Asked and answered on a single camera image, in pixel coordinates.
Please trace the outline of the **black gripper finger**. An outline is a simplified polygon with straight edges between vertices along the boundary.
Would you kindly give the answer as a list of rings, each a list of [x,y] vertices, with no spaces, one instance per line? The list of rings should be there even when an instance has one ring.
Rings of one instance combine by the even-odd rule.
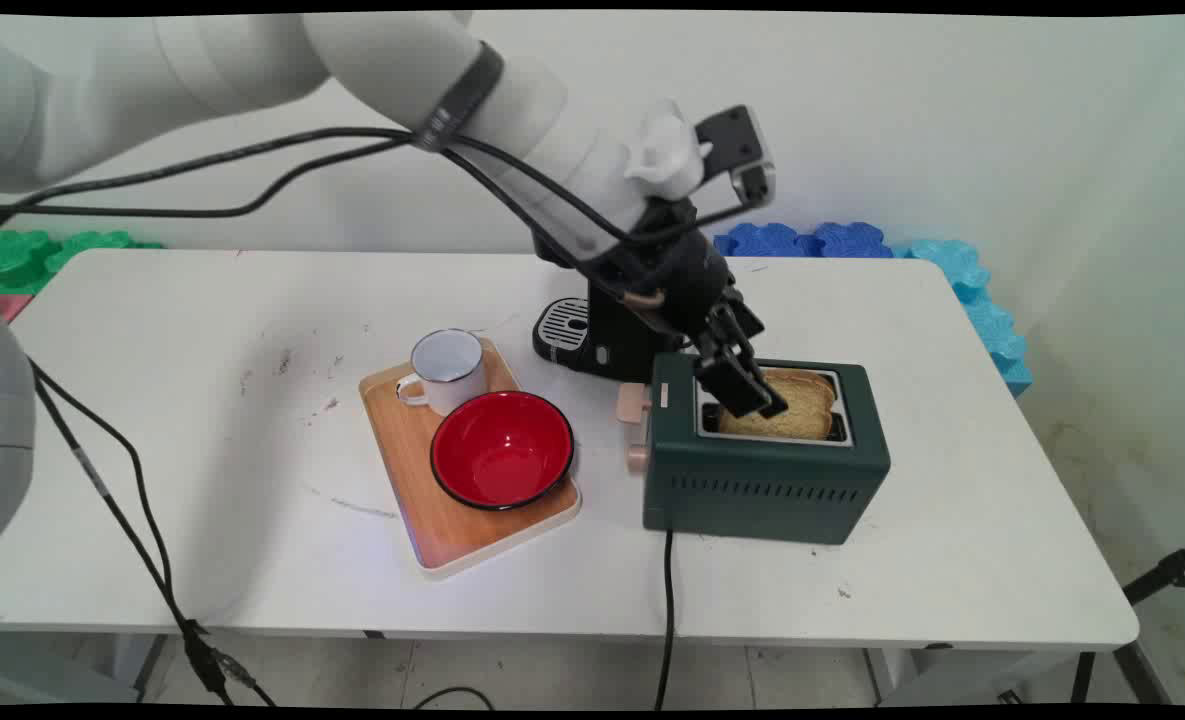
[[[720,320],[737,320],[748,341],[751,341],[757,334],[766,332],[766,324],[761,322],[755,313],[748,309],[742,295],[723,296],[723,300],[720,300]],[[766,369],[762,369],[757,361],[756,352],[755,368],[760,369],[760,374],[764,378],[766,382],[766,407],[762,407],[757,413],[761,416],[783,413],[787,410],[787,401],[784,401],[784,398],[780,396],[776,388],[771,387],[771,382],[766,377]]]
[[[755,368],[755,352],[737,320],[707,320],[697,341],[700,356],[694,378],[730,414],[757,413],[766,407],[766,382]]]

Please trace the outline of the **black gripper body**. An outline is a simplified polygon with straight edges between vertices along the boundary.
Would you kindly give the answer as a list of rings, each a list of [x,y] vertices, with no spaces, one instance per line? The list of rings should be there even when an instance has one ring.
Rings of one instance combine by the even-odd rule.
[[[624,291],[620,306],[662,336],[707,332],[719,306],[747,328],[747,297],[715,242],[698,229],[643,245],[621,243],[607,255],[607,283]]]

